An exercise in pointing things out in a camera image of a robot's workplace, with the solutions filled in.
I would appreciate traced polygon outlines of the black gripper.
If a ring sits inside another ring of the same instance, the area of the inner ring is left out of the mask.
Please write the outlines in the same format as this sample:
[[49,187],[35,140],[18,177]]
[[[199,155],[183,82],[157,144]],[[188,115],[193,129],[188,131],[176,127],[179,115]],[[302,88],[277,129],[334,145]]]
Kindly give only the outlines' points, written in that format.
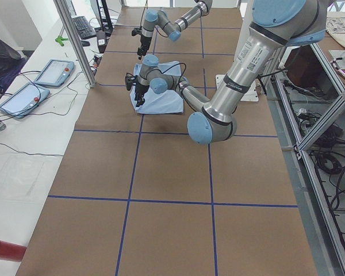
[[141,60],[142,56],[147,54],[152,41],[152,32],[146,30],[144,27],[134,28],[132,31],[132,36],[140,35],[141,45],[138,47],[137,55],[138,59]]
[[125,75],[125,87],[128,91],[132,90],[132,87],[135,88],[135,99],[136,107],[143,105],[145,103],[144,94],[148,91],[148,86],[143,85],[139,82],[137,75],[132,75],[131,73],[126,73]]

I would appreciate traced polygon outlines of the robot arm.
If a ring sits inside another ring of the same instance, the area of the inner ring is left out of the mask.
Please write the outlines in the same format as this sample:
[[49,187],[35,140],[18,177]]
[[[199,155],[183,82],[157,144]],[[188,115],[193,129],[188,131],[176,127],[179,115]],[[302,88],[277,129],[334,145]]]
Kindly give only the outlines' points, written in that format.
[[202,95],[184,77],[167,75],[159,59],[148,52],[156,27],[176,41],[195,20],[209,14],[211,1],[197,1],[195,7],[171,22],[161,10],[147,10],[142,26],[132,31],[140,36],[137,51],[142,61],[137,75],[127,74],[125,86],[135,92],[137,106],[144,104],[148,90],[162,94],[174,90],[192,108],[187,130],[192,140],[209,144],[230,139],[236,132],[234,111],[260,71],[280,47],[303,46],[324,38],[330,1],[254,1],[249,36],[212,98]]
[[140,36],[141,46],[137,49],[139,60],[149,51],[156,26],[158,26],[171,41],[177,41],[181,33],[193,22],[209,14],[212,8],[212,2],[213,1],[210,0],[195,1],[195,7],[191,8],[174,22],[169,19],[167,13],[163,10],[147,9],[146,12],[143,12],[140,26],[134,28],[132,31],[132,36]]

